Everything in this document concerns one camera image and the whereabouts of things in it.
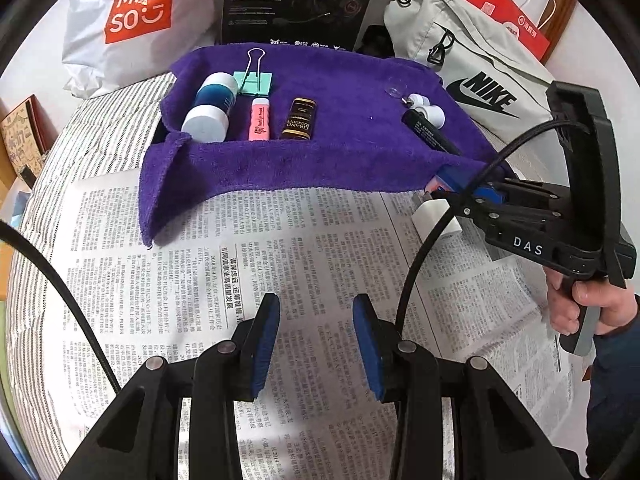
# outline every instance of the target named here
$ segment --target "black marker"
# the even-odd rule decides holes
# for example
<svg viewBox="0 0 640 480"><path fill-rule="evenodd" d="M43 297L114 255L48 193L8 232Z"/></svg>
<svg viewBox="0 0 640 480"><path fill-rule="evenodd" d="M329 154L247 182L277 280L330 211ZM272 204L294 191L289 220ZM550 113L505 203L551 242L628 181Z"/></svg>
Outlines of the black marker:
<svg viewBox="0 0 640 480"><path fill-rule="evenodd" d="M416 110L407 110L402 116L402 122L420 137L432 150L461 155L462 152L445 137L442 132L431 124L427 118Z"/></svg>

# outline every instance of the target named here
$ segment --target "binder clip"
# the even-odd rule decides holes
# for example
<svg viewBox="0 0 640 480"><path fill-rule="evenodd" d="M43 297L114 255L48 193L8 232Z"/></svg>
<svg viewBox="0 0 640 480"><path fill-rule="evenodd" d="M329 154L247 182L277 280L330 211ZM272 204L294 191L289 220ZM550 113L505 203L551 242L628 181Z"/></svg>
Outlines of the binder clip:
<svg viewBox="0 0 640 480"><path fill-rule="evenodd" d="M258 58L258 68L256 72L249 72L253 62L251 53L257 50L260 52ZM249 63L246 66L246 70L243 72L234 72L234 78L238 82L238 93L240 95L256 95L267 97L271 90L271 73L260 72L260 63L266 52L261 48L252 48L247 52L249 56Z"/></svg>

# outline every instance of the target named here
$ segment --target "striped bedsheet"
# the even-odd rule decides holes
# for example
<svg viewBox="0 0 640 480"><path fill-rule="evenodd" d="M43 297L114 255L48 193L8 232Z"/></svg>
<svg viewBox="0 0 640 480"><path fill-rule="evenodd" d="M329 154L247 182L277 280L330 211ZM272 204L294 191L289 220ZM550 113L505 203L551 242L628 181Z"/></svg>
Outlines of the striped bedsheet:
<svg viewBox="0 0 640 480"><path fill-rule="evenodd" d="M58 137L33 188L20 231L51 257L66 187L76 180L137 168L160 118L171 73L82 102ZM43 480L65 465L55 412L42 377L42 321L48 282L14 256L6 302L6 352L23 439Z"/></svg>

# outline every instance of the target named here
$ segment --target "person's arm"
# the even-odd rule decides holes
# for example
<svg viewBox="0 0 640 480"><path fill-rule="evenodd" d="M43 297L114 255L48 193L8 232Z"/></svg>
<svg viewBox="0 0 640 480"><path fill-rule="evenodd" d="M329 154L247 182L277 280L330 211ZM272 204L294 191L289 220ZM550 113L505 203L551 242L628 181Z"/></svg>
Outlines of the person's arm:
<svg viewBox="0 0 640 480"><path fill-rule="evenodd" d="M587 473L599 478L620 452L640 418L640 320L633 286L607 280L575 283L573 297L559 290L562 275L545 269L552 327L560 333L578 330L578 304L600 306L587 409Z"/></svg>

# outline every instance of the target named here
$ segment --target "pink glue stick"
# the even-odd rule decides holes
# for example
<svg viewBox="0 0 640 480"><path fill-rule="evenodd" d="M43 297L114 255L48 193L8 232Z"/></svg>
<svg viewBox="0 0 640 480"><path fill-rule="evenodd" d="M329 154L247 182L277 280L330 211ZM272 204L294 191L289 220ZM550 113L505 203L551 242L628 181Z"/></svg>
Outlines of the pink glue stick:
<svg viewBox="0 0 640 480"><path fill-rule="evenodd" d="M254 99L251 106L249 140L269 140L269 100L264 97Z"/></svg>

